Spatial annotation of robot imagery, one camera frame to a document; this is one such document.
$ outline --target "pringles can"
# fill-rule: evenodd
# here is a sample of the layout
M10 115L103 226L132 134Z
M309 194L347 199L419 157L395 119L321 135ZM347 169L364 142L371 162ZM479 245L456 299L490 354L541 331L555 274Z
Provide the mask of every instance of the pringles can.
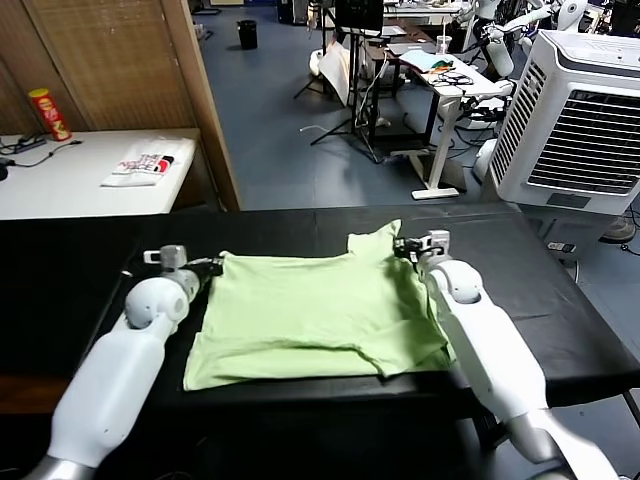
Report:
M37 88L29 92L29 96L51 130L54 140L62 142L71 138L71 132L64 117L58 110L48 88Z

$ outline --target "white robot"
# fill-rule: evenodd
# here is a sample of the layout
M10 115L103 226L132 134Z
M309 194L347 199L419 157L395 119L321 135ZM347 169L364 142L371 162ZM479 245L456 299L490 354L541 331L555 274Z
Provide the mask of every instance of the white robot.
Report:
M527 0L532 7L529 13L500 26L495 23L495 19L501 1L476 0L469 7L465 7L457 17L458 22L472 21L474 16L478 17L472 27L478 42L467 51L473 48L483 49L487 62L493 65L494 78L490 80L495 80L496 85L502 90L497 96L480 96L463 102L464 113L458 121L458 126L464 129L487 129L504 118L516 86L514 81L507 79L513 72L514 65L507 50L505 37L512 35L524 53L529 55L532 41L525 32L528 25L557 15L557 30L577 32L588 5L588 0L551 0L550 3Z
M408 259L435 299L448 335L478 400L504 423L515 447L535 463L563 459L547 479L617 480L604 454L552 416L545 378L509 316L493 304L480 274L449 255L449 232L397 238L395 255ZM157 261L154 254L159 254ZM147 252L163 274L144 280L126 299L113 330L96 342L53 415L47 455L28 480L89 480L128 436L160 370L164 343L186 318L189 303L223 260L187 262L184 247Z

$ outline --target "black trash can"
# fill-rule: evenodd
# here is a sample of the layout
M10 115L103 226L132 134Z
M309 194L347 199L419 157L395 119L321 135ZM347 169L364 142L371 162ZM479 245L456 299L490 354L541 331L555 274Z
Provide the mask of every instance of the black trash can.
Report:
M255 20L240 20L238 22L238 35L243 50L258 48L258 32Z

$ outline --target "blue floor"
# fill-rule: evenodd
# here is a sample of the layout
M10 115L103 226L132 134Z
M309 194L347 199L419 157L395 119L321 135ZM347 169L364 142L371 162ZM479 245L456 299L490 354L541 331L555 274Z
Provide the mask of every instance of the blue floor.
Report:
M258 49L239 49L236 21L241 19L257 20ZM244 209L415 203L411 191L421 183L409 165L374 165L344 138L310 147L322 131L299 132L308 125L331 128L348 116L336 100L312 92L292 98L308 79L310 52L321 45L319 32L309 38L304 27L279 24L275 7L226 8L219 16L200 16L197 21L214 32L202 52ZM399 94L397 103L384 100L382 116L397 126L406 111L409 123L419 127L425 123L429 102L428 92L411 88ZM461 146L456 139L455 148ZM474 151L457 160L473 165ZM479 186L470 170L465 172L469 192L455 201L473 202ZM640 251L640 239L631 246ZM578 283L640 358L640 257L600 244L581 262ZM640 431L621 397L554 412L568 427L598 443L619 473L633 476L640 470ZM536 472L510 445L480 464L487 478L524 479Z
M349 115L337 100L313 92L293 100L309 78L311 51L321 47L319 31L309 38L304 27L282 25L271 7L230 8L213 18L197 18L214 32L202 52L245 210L414 202L411 192L421 183L410 165L374 165L350 143L364 146L348 137L311 147L322 130L299 131L309 125L332 128ZM258 22L258 49L239 50L236 21L241 19ZM406 89L397 103L381 101L382 115L401 128L402 114L408 112L408 123L424 129L430 101L426 90ZM461 147L466 146L456 139L455 148ZM474 159L474 152L457 158L469 166ZM479 187L467 173L475 199Z

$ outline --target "green t-shirt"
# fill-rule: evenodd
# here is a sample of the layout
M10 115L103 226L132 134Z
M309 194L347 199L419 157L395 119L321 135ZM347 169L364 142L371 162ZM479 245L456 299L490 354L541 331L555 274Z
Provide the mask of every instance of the green t-shirt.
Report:
M400 224L349 235L348 253L333 258L227 254L189 353L185 390L447 369L451 353L426 287L393 254Z

